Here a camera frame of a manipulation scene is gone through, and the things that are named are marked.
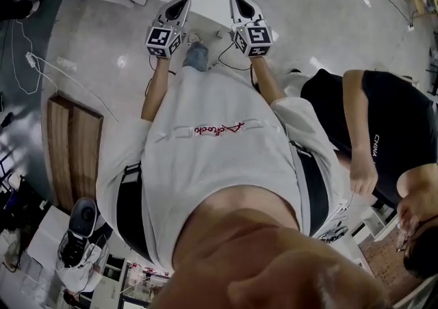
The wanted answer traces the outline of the person's jeans leg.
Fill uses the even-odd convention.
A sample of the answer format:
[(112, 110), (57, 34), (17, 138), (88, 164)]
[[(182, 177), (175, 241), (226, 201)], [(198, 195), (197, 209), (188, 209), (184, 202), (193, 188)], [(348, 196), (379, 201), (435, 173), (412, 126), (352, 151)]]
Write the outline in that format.
[(183, 67), (192, 67), (197, 71), (208, 69), (209, 49), (201, 42), (191, 43), (183, 61)]

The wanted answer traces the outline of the white square cabinet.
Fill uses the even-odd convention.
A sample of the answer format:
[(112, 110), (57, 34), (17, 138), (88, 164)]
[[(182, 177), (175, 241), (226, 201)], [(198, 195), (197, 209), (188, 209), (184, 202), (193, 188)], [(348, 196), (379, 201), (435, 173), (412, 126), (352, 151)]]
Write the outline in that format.
[(68, 230), (69, 219), (66, 213), (51, 206), (27, 248), (28, 255), (49, 271), (55, 270), (58, 247)]

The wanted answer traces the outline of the brown patterned carpet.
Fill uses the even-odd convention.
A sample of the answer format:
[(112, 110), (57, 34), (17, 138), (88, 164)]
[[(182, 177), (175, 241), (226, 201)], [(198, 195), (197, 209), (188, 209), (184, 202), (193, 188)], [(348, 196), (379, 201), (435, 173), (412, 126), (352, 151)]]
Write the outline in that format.
[(372, 235), (359, 244), (372, 273), (388, 291), (412, 291), (425, 282), (412, 276), (403, 265), (403, 253), (397, 252), (399, 229), (395, 227), (384, 239), (375, 241)]

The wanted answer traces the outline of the person's right forearm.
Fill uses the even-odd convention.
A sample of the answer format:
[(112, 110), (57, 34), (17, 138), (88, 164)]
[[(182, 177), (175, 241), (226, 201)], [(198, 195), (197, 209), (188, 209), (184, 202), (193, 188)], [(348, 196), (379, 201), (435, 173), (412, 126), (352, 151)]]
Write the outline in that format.
[(261, 96), (268, 104), (286, 97), (283, 88), (272, 74), (263, 57), (251, 57), (251, 64), (257, 78)]

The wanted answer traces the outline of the person's white shoe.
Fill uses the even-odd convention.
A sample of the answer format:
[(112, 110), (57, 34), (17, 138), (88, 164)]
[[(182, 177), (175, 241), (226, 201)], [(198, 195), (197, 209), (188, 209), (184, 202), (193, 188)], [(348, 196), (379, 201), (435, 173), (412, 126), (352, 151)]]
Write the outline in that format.
[(191, 46), (193, 43), (203, 43), (203, 39), (201, 38), (201, 35), (196, 30), (190, 30), (186, 34), (186, 43), (188, 46)]

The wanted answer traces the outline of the person's grey t-shirt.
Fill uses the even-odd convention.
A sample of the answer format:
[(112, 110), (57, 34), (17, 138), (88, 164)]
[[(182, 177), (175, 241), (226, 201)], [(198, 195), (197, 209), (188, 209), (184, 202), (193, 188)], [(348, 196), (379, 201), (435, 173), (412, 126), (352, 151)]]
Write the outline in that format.
[(193, 210), (227, 187), (252, 185), (283, 198), (308, 236), (313, 203), (300, 188), (298, 149), (316, 160), (334, 211), (343, 195), (340, 165), (311, 103), (288, 95), (268, 104), (241, 75), (183, 67), (154, 121), (122, 124), (96, 182), (98, 208), (139, 217), (143, 257), (172, 271), (172, 255)]

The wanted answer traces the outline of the brown wooden panel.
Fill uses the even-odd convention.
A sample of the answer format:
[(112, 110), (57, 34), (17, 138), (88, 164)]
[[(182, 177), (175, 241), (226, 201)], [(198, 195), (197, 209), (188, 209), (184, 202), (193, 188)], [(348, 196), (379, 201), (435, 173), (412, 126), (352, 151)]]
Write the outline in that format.
[(81, 198), (96, 200), (104, 117), (62, 95), (47, 101), (47, 139), (57, 204), (70, 213)]

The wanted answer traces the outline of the yellow wooden stool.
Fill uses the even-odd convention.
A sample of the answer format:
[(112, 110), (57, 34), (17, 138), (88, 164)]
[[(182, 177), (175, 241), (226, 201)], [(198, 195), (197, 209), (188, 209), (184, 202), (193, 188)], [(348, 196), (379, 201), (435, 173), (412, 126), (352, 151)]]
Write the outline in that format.
[(410, 21), (425, 16), (438, 16), (438, 0), (404, 0), (413, 6)]

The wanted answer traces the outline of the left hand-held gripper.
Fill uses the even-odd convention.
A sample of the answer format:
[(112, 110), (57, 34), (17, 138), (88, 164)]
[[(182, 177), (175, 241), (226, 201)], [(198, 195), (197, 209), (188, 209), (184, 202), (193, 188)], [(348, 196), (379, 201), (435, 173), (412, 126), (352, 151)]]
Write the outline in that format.
[(150, 55), (170, 59), (182, 45), (190, 6), (191, 0), (172, 0), (159, 9), (145, 40)]

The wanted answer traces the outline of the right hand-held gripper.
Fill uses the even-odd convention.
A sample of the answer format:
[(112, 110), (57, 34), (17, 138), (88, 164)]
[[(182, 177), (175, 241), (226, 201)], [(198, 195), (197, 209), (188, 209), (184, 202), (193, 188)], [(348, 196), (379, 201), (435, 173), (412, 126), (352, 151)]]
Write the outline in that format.
[(229, 3), (231, 18), (238, 23), (231, 31), (235, 47), (246, 57), (266, 56), (273, 45), (273, 36), (272, 28), (262, 20), (260, 7), (252, 0), (229, 0)]

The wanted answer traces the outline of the white power adapter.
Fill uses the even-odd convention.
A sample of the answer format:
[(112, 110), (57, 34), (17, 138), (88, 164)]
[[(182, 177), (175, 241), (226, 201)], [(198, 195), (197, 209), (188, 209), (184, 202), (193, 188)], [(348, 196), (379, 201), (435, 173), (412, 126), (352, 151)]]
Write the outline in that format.
[(28, 64), (32, 67), (32, 68), (34, 68), (34, 69), (36, 69), (36, 70), (39, 70), (40, 69), (40, 65), (39, 65), (39, 61), (38, 61), (38, 58), (32, 53), (32, 52), (30, 52), (30, 51), (28, 51), (27, 53), (26, 53), (26, 60), (27, 60), (27, 62), (28, 62)]

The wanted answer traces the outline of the white low cabinet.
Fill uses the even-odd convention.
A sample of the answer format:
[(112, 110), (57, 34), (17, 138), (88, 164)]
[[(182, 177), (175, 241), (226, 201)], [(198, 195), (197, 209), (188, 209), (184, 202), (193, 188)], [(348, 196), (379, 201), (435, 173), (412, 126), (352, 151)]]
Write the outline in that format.
[(368, 237), (374, 242), (382, 241), (395, 228), (399, 228), (396, 210), (384, 205), (380, 209), (368, 207), (361, 215), (362, 224), (352, 232), (355, 243), (359, 245)]

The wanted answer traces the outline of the person's left forearm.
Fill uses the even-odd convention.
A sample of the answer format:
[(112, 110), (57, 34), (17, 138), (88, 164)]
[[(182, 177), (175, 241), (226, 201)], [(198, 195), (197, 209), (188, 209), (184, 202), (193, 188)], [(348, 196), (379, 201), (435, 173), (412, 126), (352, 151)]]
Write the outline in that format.
[(141, 118), (143, 120), (149, 122), (154, 121), (168, 90), (169, 68), (170, 59), (159, 57), (149, 88), (145, 92), (145, 99), (141, 113)]

